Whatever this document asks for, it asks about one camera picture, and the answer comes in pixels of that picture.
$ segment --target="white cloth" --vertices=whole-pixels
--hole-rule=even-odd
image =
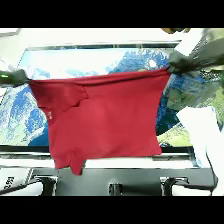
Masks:
[[[215,108],[186,107],[177,117],[190,134],[196,161],[200,167],[210,167],[207,153],[214,173],[219,179],[214,192],[224,195],[224,141],[217,124]]]

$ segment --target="white wall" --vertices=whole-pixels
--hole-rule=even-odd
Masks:
[[[23,28],[17,36],[0,37],[0,57],[16,67],[27,47],[176,41],[182,40],[184,35],[170,35],[160,28]]]

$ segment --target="red t-shirt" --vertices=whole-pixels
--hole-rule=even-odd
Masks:
[[[161,69],[31,81],[56,168],[78,175],[87,159],[160,154],[156,113],[169,77]]]

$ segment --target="red cloth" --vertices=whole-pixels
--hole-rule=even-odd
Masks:
[[[169,77],[161,69],[31,81],[56,168],[78,175],[86,159],[161,154],[156,114]]]

